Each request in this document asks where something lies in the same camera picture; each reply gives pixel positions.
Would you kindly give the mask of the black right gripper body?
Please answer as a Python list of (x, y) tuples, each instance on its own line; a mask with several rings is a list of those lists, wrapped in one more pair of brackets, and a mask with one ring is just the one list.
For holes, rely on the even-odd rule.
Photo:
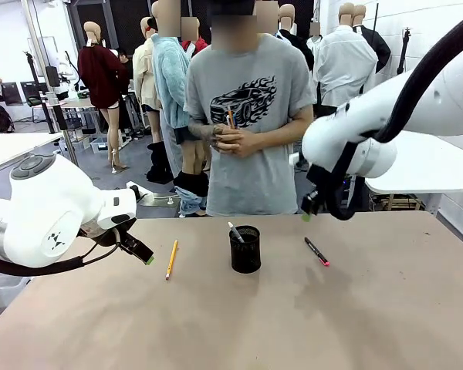
[(330, 189), (331, 172), (321, 166), (312, 164), (309, 168), (306, 178), (313, 186), (313, 192), (316, 196), (324, 201)]

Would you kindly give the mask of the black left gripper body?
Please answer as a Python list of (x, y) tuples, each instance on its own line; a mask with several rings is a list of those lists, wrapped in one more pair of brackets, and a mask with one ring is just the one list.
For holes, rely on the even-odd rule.
[(92, 228), (93, 223), (87, 223), (79, 229), (79, 236), (91, 239), (103, 247), (113, 246), (117, 240), (122, 245), (125, 245), (127, 242), (133, 240), (133, 237), (129, 234), (129, 230), (136, 223), (136, 220), (136, 218), (126, 220), (109, 230), (103, 230), (100, 227)]

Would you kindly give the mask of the person's left hand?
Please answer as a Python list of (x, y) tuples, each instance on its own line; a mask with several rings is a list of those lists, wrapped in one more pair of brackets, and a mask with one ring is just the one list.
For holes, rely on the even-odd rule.
[(252, 133), (248, 130), (237, 129), (236, 143), (238, 148), (231, 154), (240, 158), (245, 158), (259, 151), (262, 148), (262, 137), (259, 133)]

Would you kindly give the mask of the person's right hand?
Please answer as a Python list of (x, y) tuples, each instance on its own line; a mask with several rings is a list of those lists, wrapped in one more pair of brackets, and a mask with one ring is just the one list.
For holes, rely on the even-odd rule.
[(237, 148), (236, 135), (238, 131), (226, 125), (214, 125), (212, 127), (211, 145), (219, 153), (233, 153)]

